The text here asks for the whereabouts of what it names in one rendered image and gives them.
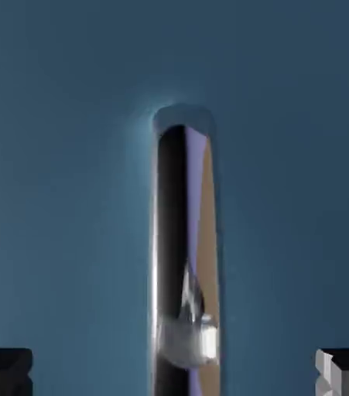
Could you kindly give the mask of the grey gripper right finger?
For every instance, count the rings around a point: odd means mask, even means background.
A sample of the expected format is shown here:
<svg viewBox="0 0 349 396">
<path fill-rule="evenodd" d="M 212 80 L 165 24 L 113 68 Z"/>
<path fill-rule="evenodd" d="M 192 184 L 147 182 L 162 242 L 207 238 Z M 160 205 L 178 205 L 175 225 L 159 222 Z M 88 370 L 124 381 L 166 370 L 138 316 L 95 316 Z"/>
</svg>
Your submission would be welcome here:
<svg viewBox="0 0 349 396">
<path fill-rule="evenodd" d="M 315 368 L 315 396 L 349 396 L 349 348 L 318 349 Z"/>
</svg>

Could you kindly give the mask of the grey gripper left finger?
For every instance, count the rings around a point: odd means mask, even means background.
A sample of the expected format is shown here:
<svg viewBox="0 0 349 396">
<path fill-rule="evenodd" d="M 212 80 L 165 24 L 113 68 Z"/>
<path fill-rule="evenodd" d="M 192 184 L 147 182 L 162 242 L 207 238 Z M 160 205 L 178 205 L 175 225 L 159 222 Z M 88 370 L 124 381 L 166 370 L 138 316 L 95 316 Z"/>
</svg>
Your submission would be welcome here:
<svg viewBox="0 0 349 396">
<path fill-rule="evenodd" d="M 33 352 L 0 347 L 0 396 L 33 396 Z"/>
</svg>

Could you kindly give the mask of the blue painted drawer front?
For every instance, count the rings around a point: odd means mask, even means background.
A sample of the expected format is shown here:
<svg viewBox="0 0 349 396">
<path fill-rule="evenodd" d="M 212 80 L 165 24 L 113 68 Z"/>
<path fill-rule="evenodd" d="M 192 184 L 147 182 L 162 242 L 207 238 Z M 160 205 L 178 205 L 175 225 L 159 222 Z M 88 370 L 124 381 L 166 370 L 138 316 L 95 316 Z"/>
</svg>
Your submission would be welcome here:
<svg viewBox="0 0 349 396">
<path fill-rule="evenodd" d="M 213 116 L 224 396 L 349 347 L 349 0 L 0 0 L 0 346 L 149 396 L 152 118 Z"/>
</svg>

